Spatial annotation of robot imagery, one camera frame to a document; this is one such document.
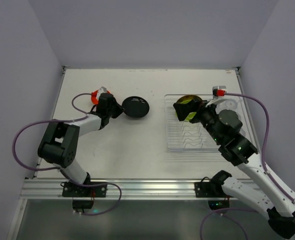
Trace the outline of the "black plate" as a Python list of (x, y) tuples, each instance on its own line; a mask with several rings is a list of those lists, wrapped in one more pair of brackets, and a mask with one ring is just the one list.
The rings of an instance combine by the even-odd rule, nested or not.
[(140, 96), (129, 96), (122, 102), (123, 112), (133, 119), (141, 119), (150, 111), (149, 103)]

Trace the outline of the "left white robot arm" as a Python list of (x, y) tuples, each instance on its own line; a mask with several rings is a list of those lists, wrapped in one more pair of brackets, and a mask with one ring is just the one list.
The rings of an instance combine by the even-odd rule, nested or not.
[(79, 138), (91, 132), (102, 130), (110, 121), (123, 113), (124, 109), (111, 93), (102, 93), (95, 110), (85, 114), (81, 120), (48, 123), (37, 155), (54, 165), (73, 184), (85, 187), (91, 177), (76, 160)]

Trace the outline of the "yellow patterned plate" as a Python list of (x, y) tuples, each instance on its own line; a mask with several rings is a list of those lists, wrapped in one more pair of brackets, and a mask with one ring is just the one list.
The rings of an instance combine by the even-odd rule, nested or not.
[(193, 94), (189, 94), (189, 95), (184, 95), (182, 97), (180, 97), (176, 103), (178, 104), (187, 104), (189, 103), (190, 101), (194, 100), (194, 97), (196, 97), (198, 95), (193, 95)]

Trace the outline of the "orange plastic bowl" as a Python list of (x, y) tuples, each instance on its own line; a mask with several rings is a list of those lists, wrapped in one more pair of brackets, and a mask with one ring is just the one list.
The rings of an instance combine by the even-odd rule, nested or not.
[(94, 92), (91, 93), (90, 99), (91, 99), (91, 102), (94, 105), (97, 105), (99, 103), (99, 98), (100, 98), (101, 94), (103, 94), (103, 93), (101, 93), (101, 94), (98, 93), (98, 90), (99, 89), (97, 89), (97, 90), (95, 90)]

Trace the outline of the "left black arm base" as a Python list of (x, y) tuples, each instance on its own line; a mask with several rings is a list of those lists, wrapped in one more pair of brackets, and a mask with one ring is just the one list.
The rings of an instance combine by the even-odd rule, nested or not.
[(103, 182), (91, 182), (86, 180), (87, 185), (96, 185), (94, 187), (83, 187), (69, 181), (62, 182), (62, 196), (72, 198), (72, 209), (77, 213), (86, 213), (94, 206), (95, 198), (105, 198), (107, 184)]

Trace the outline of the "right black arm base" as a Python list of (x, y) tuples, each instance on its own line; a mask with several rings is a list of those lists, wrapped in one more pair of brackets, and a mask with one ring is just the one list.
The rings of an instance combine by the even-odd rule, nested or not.
[(230, 207), (230, 196), (223, 192), (224, 181), (232, 175), (224, 170), (219, 171), (212, 178), (203, 177), (194, 183), (196, 198), (218, 198), (222, 200), (208, 200), (211, 210), (227, 209)]

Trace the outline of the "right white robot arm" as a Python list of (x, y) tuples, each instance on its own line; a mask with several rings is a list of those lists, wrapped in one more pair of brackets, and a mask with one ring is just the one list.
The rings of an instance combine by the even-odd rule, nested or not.
[(175, 102), (173, 108), (181, 122), (194, 113), (189, 122), (201, 124), (219, 146), (222, 157), (245, 173), (259, 190), (243, 185), (224, 170), (210, 179), (210, 186), (242, 201), (267, 219), (279, 236), (291, 239), (295, 235), (295, 191), (263, 163), (258, 149), (240, 133), (243, 124), (238, 114), (230, 109), (217, 112), (217, 102), (193, 95), (190, 100)]

